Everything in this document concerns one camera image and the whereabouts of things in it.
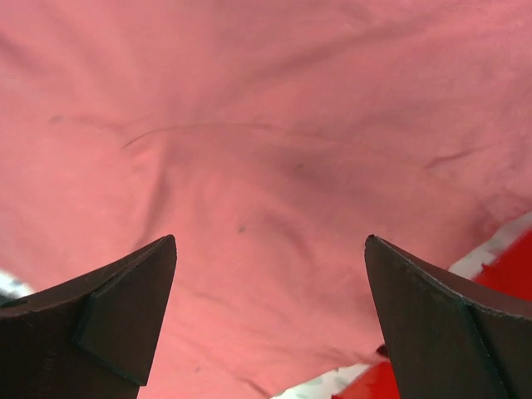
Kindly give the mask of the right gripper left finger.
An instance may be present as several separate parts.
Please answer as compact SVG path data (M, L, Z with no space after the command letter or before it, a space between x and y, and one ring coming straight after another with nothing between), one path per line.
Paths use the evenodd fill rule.
M175 274L166 235L112 264L1 306L3 399L136 398Z

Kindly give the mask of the pink t shirt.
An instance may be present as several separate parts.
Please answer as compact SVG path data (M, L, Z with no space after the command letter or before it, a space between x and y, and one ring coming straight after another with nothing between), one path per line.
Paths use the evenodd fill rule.
M375 362L368 235L448 267L530 210L528 1L1 4L1 266L173 234L143 398Z

